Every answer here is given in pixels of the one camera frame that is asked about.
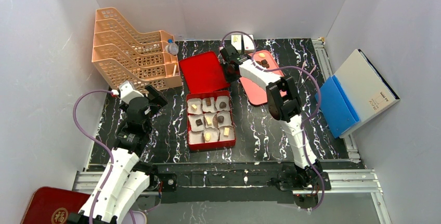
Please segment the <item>pink plastic tray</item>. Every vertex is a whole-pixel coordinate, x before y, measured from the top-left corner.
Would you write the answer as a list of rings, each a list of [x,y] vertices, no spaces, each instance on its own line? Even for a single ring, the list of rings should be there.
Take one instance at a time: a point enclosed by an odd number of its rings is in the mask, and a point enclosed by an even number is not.
[[[240,82],[245,90],[250,104],[259,106],[267,103],[266,86],[270,82],[277,82],[283,77],[281,71],[264,72],[256,68],[251,60],[239,65]]]

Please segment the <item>red tin lid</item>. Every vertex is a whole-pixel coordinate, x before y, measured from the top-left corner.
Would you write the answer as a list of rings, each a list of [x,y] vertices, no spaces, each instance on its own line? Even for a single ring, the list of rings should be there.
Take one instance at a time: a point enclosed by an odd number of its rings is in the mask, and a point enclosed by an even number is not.
[[[185,58],[179,61],[179,66],[192,94],[213,92],[230,86],[213,51]]]

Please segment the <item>white block chocolate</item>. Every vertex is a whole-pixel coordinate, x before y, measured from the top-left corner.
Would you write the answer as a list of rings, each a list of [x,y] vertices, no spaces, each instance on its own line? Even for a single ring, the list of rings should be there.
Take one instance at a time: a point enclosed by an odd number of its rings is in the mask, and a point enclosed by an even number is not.
[[[212,118],[210,116],[205,116],[204,119],[207,126],[212,126]]]

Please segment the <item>red chocolate box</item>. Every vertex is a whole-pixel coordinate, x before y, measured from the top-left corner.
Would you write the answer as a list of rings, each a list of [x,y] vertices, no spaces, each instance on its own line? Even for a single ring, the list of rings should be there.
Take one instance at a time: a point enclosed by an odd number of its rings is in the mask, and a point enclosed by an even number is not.
[[[206,98],[211,98],[211,106],[205,103]],[[221,102],[227,103],[227,108],[220,109]],[[231,96],[226,90],[213,91],[208,93],[189,94],[186,96],[187,104],[187,143],[191,151],[208,151],[222,148],[231,148],[236,144],[236,130],[232,118]],[[192,105],[197,106],[197,110],[193,110]],[[224,116],[224,122],[218,123],[217,116]],[[205,116],[212,118],[212,126],[207,126]],[[197,126],[196,120],[201,119],[203,125]],[[225,127],[230,128],[229,136],[224,136]],[[210,133],[211,140],[204,141],[204,134]]]

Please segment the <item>white rectangular chocolate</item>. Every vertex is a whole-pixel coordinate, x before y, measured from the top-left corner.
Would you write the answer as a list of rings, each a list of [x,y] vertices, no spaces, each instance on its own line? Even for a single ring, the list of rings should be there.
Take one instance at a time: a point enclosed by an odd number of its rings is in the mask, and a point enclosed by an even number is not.
[[[224,131],[223,131],[223,135],[228,137],[229,136],[229,132],[230,132],[230,128],[229,127],[225,127]]]

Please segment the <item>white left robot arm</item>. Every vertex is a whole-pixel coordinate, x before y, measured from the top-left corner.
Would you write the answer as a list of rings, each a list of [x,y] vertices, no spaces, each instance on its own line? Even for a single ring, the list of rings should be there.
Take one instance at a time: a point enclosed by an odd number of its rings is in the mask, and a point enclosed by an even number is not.
[[[140,157],[149,142],[151,119],[167,105],[167,100],[153,86],[145,86],[142,93],[129,81],[106,93],[120,98],[120,109],[126,114],[113,148],[88,134],[79,124],[77,107],[85,95],[81,95],[73,106],[75,125],[87,138],[104,148],[109,161],[86,203],[78,213],[68,215],[67,223],[118,223],[130,213],[136,199],[157,176],[156,167],[142,162]]]

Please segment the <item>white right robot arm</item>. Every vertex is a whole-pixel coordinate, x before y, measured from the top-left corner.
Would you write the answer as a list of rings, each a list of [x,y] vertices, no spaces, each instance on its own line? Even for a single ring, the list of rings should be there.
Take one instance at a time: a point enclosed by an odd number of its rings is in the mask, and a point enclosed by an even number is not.
[[[280,182],[325,190],[322,167],[304,133],[302,103],[294,78],[276,74],[276,69],[270,69],[267,61],[254,61],[252,56],[240,54],[232,45],[221,46],[219,51],[224,60],[222,67],[226,81],[246,78],[265,90],[268,111],[280,123],[289,141],[295,167],[289,170],[287,179]]]

